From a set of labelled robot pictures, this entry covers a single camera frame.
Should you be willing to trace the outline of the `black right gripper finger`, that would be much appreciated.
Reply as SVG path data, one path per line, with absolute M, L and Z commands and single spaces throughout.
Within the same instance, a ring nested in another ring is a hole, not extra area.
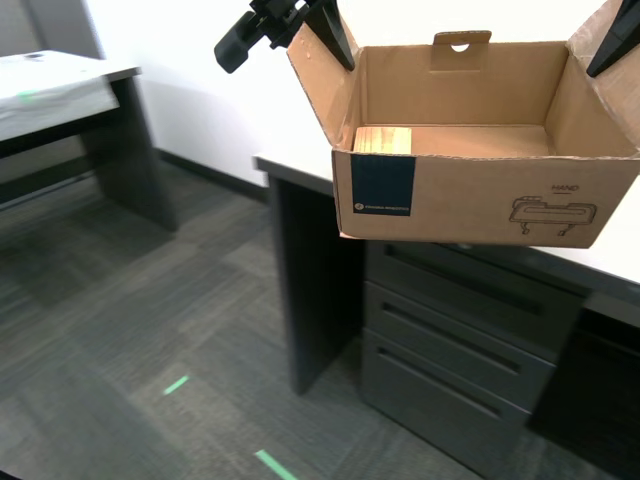
M 623 0 L 586 73 L 595 78 L 639 44 L 639 0 Z

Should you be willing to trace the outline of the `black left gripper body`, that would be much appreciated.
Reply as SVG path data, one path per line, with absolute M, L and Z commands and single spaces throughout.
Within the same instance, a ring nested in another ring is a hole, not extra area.
M 253 0 L 250 7 L 257 17 L 257 31 L 269 39 L 272 49 L 291 43 L 310 9 L 307 1 L 295 0 Z

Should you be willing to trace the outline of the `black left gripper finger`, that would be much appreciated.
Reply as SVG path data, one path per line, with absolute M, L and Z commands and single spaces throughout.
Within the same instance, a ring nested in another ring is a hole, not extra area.
M 341 21 L 336 0 L 307 1 L 309 12 L 305 23 L 311 28 L 334 58 L 348 71 L 353 71 L 355 61 L 347 34 Z
M 226 73 L 234 73 L 248 59 L 249 50 L 259 40 L 258 17 L 247 11 L 215 45 L 217 63 Z

